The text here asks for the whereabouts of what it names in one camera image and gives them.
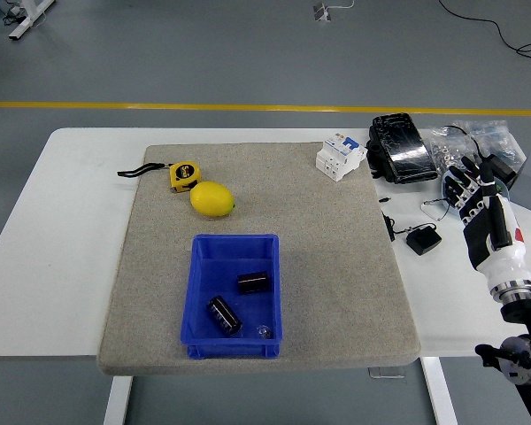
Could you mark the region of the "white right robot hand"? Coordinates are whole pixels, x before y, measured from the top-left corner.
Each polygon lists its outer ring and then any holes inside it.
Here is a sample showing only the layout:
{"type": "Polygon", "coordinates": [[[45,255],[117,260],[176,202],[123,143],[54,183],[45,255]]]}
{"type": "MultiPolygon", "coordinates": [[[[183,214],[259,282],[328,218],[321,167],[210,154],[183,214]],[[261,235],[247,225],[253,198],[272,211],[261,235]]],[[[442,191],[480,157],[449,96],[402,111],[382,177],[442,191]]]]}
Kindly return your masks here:
{"type": "Polygon", "coordinates": [[[461,162],[462,168],[449,167],[443,191],[463,223],[473,269],[486,277],[493,295],[519,286],[531,290],[523,235],[508,199],[497,189],[490,165],[477,165],[468,157],[461,162]]]}

